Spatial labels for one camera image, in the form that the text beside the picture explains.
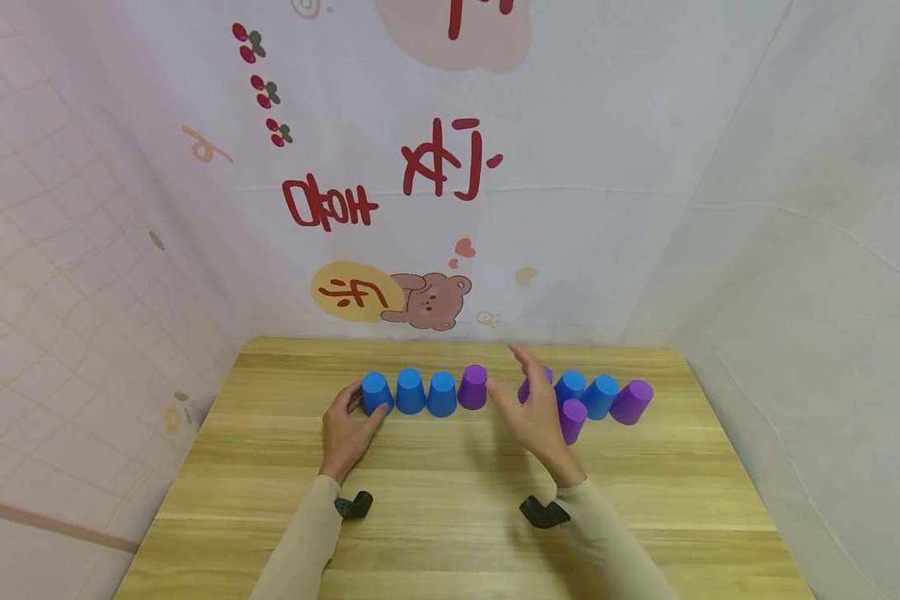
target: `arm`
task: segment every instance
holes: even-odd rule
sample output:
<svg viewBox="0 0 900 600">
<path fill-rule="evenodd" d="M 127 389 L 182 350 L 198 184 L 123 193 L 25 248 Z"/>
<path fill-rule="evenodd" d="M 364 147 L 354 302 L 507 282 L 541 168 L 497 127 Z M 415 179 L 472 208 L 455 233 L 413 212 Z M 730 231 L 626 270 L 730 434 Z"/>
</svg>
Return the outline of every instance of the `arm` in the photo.
<svg viewBox="0 0 900 600">
<path fill-rule="evenodd" d="M 540 362 L 524 347 L 511 349 L 530 380 L 530 397 L 520 404 L 513 393 L 493 380 L 487 381 L 487 390 L 514 437 L 557 483 L 557 504 L 570 516 L 563 529 L 576 554 L 600 578 L 604 597 L 676 600 L 677 593 L 663 573 L 563 442 L 557 398 Z"/>
<path fill-rule="evenodd" d="M 387 416 L 382 405 L 366 421 L 350 418 L 361 404 L 359 391 L 359 380 L 344 387 L 323 415 L 323 464 L 317 481 L 300 501 L 250 600 L 316 600 L 320 576 L 340 538 L 343 518 L 334 500 Z"/>
<path fill-rule="evenodd" d="M 570 516 L 563 529 L 571 548 L 599 575 L 608 598 L 677 600 L 657 564 L 593 482 L 558 488 L 557 504 Z"/>
</svg>

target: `brown teddy bear illustration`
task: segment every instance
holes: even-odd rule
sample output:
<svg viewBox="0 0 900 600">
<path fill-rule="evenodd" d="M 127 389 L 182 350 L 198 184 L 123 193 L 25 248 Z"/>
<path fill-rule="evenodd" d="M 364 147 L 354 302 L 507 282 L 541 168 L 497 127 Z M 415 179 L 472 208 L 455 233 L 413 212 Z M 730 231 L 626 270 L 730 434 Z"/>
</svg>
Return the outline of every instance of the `brown teddy bear illustration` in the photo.
<svg viewBox="0 0 900 600">
<path fill-rule="evenodd" d="M 446 277 L 439 272 L 429 272 L 423 277 L 398 272 L 391 278 L 403 288 L 406 302 L 403 310 L 385 310 L 380 313 L 380 318 L 435 331 L 446 331 L 457 324 L 457 315 L 463 309 L 463 296 L 472 286 L 464 276 Z"/>
</svg>

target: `red heart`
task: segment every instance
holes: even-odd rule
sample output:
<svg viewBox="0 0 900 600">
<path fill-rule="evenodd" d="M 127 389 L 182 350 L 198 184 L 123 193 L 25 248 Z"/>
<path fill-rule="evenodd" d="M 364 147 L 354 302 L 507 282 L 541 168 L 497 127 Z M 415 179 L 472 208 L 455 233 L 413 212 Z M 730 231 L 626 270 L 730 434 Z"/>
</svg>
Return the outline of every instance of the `red heart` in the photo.
<svg viewBox="0 0 900 600">
<path fill-rule="evenodd" d="M 477 255 L 477 251 L 473 250 L 473 242 L 468 237 L 458 239 L 457 246 L 452 250 L 463 258 L 474 258 Z"/>
</svg>

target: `right hand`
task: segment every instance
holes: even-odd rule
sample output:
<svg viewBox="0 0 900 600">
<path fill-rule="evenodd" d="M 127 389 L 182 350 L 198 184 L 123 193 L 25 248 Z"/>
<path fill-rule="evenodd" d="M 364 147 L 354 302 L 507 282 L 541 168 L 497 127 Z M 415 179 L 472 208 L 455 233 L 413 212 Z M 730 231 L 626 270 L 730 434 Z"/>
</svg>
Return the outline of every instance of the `right hand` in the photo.
<svg viewBox="0 0 900 600">
<path fill-rule="evenodd" d="M 536 356 L 525 347 L 511 343 L 513 356 L 530 380 L 530 397 L 520 404 L 513 392 L 493 379 L 487 380 L 490 399 L 500 409 L 507 428 L 537 457 L 560 488 L 571 488 L 587 479 L 577 457 L 563 441 L 557 413 L 557 394 Z"/>
</svg>

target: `purple plastic cup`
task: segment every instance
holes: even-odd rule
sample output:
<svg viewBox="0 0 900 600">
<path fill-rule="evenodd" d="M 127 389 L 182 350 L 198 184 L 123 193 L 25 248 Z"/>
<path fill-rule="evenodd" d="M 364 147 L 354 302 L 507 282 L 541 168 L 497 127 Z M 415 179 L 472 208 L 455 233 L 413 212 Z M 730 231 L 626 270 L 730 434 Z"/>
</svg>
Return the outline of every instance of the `purple plastic cup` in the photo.
<svg viewBox="0 0 900 600">
<path fill-rule="evenodd" d="M 550 385 L 553 385 L 553 372 L 550 371 L 550 367 L 544 367 L 543 372 L 546 373 L 547 381 L 550 382 Z M 521 404 L 524 404 L 527 401 L 527 398 L 530 398 L 530 379 L 523 379 L 523 383 L 520 384 L 520 389 L 516 392 L 516 397 L 520 398 Z"/>
<path fill-rule="evenodd" d="M 580 437 L 580 430 L 583 429 L 583 424 L 587 422 L 587 405 L 576 398 L 568 398 L 563 400 L 559 411 L 560 431 L 563 432 L 563 441 L 568 446 L 572 446 L 577 441 L 577 438 Z"/>
<path fill-rule="evenodd" d="M 613 405 L 610 405 L 610 415 L 617 419 L 617 423 L 635 425 L 652 399 L 653 387 L 642 379 L 634 379 L 617 393 Z"/>
<path fill-rule="evenodd" d="M 470 365 L 463 371 L 460 390 L 457 391 L 457 402 L 471 411 L 483 408 L 487 404 L 487 370 L 480 365 Z"/>
</svg>

